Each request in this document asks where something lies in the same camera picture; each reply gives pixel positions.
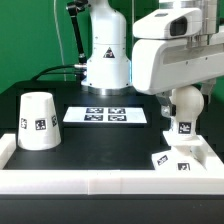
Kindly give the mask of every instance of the black tabletop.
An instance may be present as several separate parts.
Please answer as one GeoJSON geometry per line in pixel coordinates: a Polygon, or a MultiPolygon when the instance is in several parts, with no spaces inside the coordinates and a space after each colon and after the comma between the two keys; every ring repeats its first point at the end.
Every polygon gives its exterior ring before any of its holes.
{"type": "MultiPolygon", "coordinates": [[[[136,91],[123,96],[84,92],[75,82],[24,81],[0,95],[0,134],[18,132],[20,97],[26,92],[53,94],[62,143],[49,150],[28,151],[17,147],[5,169],[153,169],[151,154],[168,150],[162,131],[170,120],[160,114],[155,96],[136,91]],[[68,107],[143,108],[147,123],[63,122],[68,107]]],[[[216,99],[197,121],[201,134],[220,156],[224,152],[224,106],[216,99]]]]}

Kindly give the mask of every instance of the black table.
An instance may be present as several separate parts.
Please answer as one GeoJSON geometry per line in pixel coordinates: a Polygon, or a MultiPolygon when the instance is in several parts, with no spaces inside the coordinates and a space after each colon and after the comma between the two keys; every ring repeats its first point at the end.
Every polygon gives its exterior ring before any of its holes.
{"type": "MultiPolygon", "coordinates": [[[[46,151],[17,147],[5,170],[149,170],[151,154],[168,150],[155,96],[134,90],[123,96],[81,91],[80,84],[24,81],[0,95],[0,134],[17,133],[20,96],[53,94],[62,143],[46,151]],[[69,106],[141,107],[147,124],[63,123],[69,106]]],[[[224,106],[217,99],[204,108],[197,133],[223,160],[224,106]]],[[[215,195],[1,195],[0,223],[223,223],[224,196],[215,195]]]]}

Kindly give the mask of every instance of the upside-down cup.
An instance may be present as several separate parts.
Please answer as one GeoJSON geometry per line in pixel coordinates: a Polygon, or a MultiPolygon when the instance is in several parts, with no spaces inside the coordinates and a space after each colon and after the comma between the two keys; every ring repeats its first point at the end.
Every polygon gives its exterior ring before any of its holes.
{"type": "Polygon", "coordinates": [[[27,150],[45,150],[61,142],[53,96],[30,92],[21,96],[18,145],[27,150]]]}

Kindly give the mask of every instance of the green background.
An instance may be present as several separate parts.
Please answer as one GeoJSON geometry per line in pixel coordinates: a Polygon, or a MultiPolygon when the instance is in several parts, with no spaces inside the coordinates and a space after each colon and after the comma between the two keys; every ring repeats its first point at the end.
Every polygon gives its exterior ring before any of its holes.
{"type": "MultiPolygon", "coordinates": [[[[77,49],[70,17],[69,0],[57,0],[57,14],[64,49],[65,64],[77,63],[77,49]]],[[[110,5],[127,19],[127,55],[132,51],[132,20],[158,8],[156,0],[109,0],[110,5]]],[[[220,14],[224,17],[221,2],[220,14]]],[[[78,16],[84,50],[91,55],[91,22],[88,10],[78,16]]],[[[28,80],[40,71],[61,65],[61,55],[54,21],[54,0],[0,1],[0,92],[21,80],[28,80]]],[[[214,96],[224,102],[224,79],[219,78],[214,96]]]]}

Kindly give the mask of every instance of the white cable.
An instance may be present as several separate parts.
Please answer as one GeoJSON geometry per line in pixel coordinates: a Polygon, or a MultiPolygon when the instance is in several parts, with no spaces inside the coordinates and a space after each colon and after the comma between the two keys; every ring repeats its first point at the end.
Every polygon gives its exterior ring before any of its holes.
{"type": "Polygon", "coordinates": [[[54,21],[55,21],[55,27],[56,27],[56,32],[57,32],[57,37],[58,37],[58,42],[59,42],[59,47],[60,47],[62,65],[65,65],[64,49],[63,49],[60,29],[59,29],[59,25],[58,25],[57,0],[54,0],[54,21]]]}

